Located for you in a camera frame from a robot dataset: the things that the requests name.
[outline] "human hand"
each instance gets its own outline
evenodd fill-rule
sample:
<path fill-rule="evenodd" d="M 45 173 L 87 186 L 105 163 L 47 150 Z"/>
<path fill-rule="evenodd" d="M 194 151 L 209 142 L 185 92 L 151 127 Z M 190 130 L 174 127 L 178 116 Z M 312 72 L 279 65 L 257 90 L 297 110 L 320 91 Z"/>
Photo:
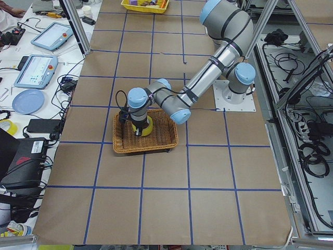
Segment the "human hand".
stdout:
<path fill-rule="evenodd" d="M 19 9 L 19 8 L 13 8 L 13 9 L 11 9 L 11 11 L 14 12 L 15 15 L 20 16 L 20 17 L 23 17 L 24 13 L 25 13 L 24 9 Z"/>

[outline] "brown wicker basket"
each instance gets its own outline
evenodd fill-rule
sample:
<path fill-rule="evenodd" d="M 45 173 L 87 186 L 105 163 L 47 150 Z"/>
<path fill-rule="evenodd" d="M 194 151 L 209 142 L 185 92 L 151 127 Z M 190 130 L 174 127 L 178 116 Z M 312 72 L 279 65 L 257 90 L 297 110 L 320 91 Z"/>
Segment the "brown wicker basket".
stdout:
<path fill-rule="evenodd" d="M 136 136 L 132 123 L 126 121 L 122 131 L 119 114 L 113 118 L 113 150 L 116 153 L 134 153 L 169 149 L 177 146 L 177 127 L 173 120 L 162 109 L 148 110 L 152 118 L 152 133 L 145 137 Z"/>

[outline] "basket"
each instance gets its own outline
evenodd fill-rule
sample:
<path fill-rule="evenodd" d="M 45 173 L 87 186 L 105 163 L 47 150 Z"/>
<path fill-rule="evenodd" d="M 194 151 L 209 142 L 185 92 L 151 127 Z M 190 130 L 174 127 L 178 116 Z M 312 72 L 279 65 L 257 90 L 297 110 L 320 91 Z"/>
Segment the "basket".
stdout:
<path fill-rule="evenodd" d="M 140 11 L 140 12 L 145 12 L 145 13 L 157 13 L 157 14 L 163 14 L 167 10 L 166 8 L 169 5 L 169 0 L 166 0 L 166 5 L 164 8 L 149 8 L 146 6 L 140 6 L 140 4 L 144 2 L 144 0 L 138 0 L 137 2 L 138 2 L 138 6 L 130 5 L 129 0 L 122 0 L 121 5 L 129 10 Z M 157 5 L 161 6 L 162 2 L 163 2 L 163 0 L 158 0 Z"/>
<path fill-rule="evenodd" d="M 142 137 L 134 134 L 130 121 L 126 121 L 122 127 L 119 114 L 114 116 L 112 141 L 116 153 L 155 151 L 178 145 L 175 122 L 162 109 L 148 110 L 148 115 L 152 118 L 153 129 L 150 135 Z"/>

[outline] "robotic arm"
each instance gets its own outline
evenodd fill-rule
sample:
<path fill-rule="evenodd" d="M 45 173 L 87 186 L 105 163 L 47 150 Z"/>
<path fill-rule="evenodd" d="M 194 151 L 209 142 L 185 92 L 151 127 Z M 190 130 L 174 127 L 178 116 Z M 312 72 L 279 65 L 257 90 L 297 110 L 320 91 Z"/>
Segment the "robotic arm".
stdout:
<path fill-rule="evenodd" d="M 253 24 L 249 15 L 227 0 L 209 0 L 202 9 L 200 22 L 206 26 L 214 44 L 220 47 L 181 92 L 173 92 L 166 79 L 159 79 L 144 89 L 136 87 L 129 91 L 127 114 L 131 116 L 136 135 L 147 135 L 145 130 L 151 123 L 147 107 L 153 103 L 157 103 L 177 124 L 187 121 L 191 115 L 189 108 L 221 75 L 229 80 L 223 91 L 226 101 L 239 104 L 246 95 L 254 80 L 255 69 L 235 60 L 247 50 L 252 38 Z"/>

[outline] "blue joint cap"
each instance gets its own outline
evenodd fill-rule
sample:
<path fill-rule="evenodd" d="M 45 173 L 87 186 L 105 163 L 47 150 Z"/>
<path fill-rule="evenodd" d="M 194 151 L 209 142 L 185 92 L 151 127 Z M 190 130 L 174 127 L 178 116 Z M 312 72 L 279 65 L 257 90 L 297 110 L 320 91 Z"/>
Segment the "blue joint cap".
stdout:
<path fill-rule="evenodd" d="M 160 82 L 162 83 L 165 87 L 167 87 L 169 90 L 171 89 L 171 85 L 170 83 L 167 81 L 167 79 L 164 78 L 160 78 L 158 80 L 156 80 L 156 82 Z"/>
<path fill-rule="evenodd" d="M 255 69 L 252 65 L 241 62 L 236 66 L 236 77 L 244 85 L 250 85 L 255 78 Z"/>
<path fill-rule="evenodd" d="M 216 7 L 217 4 L 222 0 L 209 0 L 204 7 L 202 8 L 201 14 L 200 14 L 200 23 L 203 24 L 207 17 L 209 16 L 210 12 Z"/>
<path fill-rule="evenodd" d="M 131 108 L 141 108 L 147 102 L 148 95 L 141 87 L 135 87 L 129 91 L 129 106 Z"/>
<path fill-rule="evenodd" d="M 176 122 L 176 124 L 183 124 L 191 116 L 191 111 L 189 109 L 182 109 L 173 113 L 170 118 Z"/>

